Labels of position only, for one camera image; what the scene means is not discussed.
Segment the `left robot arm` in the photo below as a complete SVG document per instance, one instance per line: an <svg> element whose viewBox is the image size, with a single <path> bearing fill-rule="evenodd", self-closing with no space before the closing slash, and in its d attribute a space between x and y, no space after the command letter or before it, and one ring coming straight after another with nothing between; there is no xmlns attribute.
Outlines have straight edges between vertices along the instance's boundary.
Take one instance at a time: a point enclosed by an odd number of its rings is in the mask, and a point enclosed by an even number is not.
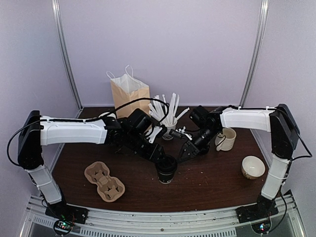
<svg viewBox="0 0 316 237"><path fill-rule="evenodd" d="M18 138L18 164L52 204L52 212L60 219L67 219L71 208L63 202L62 192L44 163L42 147L66 143L116 144L155 164L163 164L168 157L155 138L166 128L148 131L151 125L151 118L140 109L126 118L115 118L113 113L108 113L89 119L51 118L31 111Z"/></svg>

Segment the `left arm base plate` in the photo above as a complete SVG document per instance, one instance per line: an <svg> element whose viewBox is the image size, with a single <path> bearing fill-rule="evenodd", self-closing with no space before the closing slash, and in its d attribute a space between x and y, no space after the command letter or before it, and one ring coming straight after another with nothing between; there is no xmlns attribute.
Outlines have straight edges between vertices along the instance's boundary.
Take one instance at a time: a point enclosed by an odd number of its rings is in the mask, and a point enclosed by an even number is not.
<svg viewBox="0 0 316 237"><path fill-rule="evenodd" d="M56 204L48 204L45 214L60 220L85 224L88 215L88 209L71 206L60 202Z"/></svg>

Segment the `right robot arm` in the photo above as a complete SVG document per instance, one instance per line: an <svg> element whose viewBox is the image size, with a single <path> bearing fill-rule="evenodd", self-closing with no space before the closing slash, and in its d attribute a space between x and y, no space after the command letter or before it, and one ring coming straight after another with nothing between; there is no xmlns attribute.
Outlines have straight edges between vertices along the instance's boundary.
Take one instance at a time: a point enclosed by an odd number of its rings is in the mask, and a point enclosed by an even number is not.
<svg viewBox="0 0 316 237"><path fill-rule="evenodd" d="M242 108L232 105L208 111L198 106L190 113L190 119L199 128L197 135L188 138L177 157L182 163L205 154L213 137L224 128L256 129L270 133L273 161L265 184L253 207L253 214L265 217L286 180L300 136L299 128L286 104L266 108Z"/></svg>

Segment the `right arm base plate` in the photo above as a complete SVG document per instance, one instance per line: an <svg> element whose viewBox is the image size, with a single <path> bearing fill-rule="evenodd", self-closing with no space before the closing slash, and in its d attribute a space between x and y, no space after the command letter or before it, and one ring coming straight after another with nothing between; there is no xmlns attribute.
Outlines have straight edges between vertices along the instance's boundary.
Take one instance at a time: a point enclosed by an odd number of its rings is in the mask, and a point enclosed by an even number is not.
<svg viewBox="0 0 316 237"><path fill-rule="evenodd" d="M278 214L278 208L271 207L269 210L265 208L260 208L258 204L253 204L249 206L241 206L236 209L236 214L239 223L252 222L259 219L268 218L271 215Z"/></svg>

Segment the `black coffee cup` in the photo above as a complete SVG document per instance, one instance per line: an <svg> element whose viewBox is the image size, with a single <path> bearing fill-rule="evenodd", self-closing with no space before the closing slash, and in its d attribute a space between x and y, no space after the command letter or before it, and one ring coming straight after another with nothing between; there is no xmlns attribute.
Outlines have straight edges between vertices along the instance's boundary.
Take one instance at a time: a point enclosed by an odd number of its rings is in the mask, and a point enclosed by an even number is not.
<svg viewBox="0 0 316 237"><path fill-rule="evenodd" d="M174 178L175 172L177 169L173 170L158 170L158 180L162 184L170 184Z"/></svg>

